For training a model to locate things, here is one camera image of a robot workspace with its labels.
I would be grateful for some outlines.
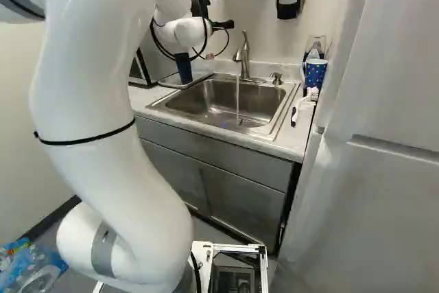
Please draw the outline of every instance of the water stream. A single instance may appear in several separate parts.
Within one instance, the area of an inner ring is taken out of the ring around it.
[[[239,126],[239,73],[236,72],[236,124]]]

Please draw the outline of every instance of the sink basin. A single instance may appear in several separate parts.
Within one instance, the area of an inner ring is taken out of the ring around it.
[[[250,135],[272,133],[295,84],[239,82],[239,120],[236,116],[236,81],[233,76],[212,78],[154,102],[161,109],[204,124]]]

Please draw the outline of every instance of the countertop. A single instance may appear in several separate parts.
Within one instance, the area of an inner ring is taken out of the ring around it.
[[[128,92],[130,94],[131,107],[134,114],[139,117],[144,117],[154,121],[159,121],[163,124],[182,128],[190,132],[195,132],[208,137],[213,137],[221,141],[240,145],[251,150],[277,156],[288,161],[297,163],[303,162],[305,149],[307,146],[308,132],[311,125],[313,115],[312,104],[302,104],[298,123],[295,128],[291,127],[290,119],[292,116],[293,104],[302,97],[302,88],[298,87],[292,105],[289,106],[288,112],[283,119],[281,128],[274,141],[267,141],[256,137],[251,137],[242,133],[232,132],[223,128],[202,124],[190,119],[179,117],[165,113],[161,110],[153,110],[146,108],[147,105],[159,100],[160,98],[174,92],[175,89],[169,89],[162,86],[154,86],[148,89],[129,86]]]

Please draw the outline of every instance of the refrigerator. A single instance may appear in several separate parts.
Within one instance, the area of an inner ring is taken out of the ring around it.
[[[439,0],[348,0],[271,293],[439,292]]]

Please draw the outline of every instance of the gray cabinet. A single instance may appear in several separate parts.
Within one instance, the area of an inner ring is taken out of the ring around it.
[[[289,161],[143,117],[136,116],[136,123],[142,139],[280,192],[288,191],[294,166]]]
[[[212,166],[202,168],[202,179],[212,216],[264,242],[272,251],[285,195]]]
[[[155,143],[141,142],[151,162],[188,205],[274,250],[285,194]]]
[[[209,216],[199,162],[151,142],[141,142],[151,162],[183,201]]]

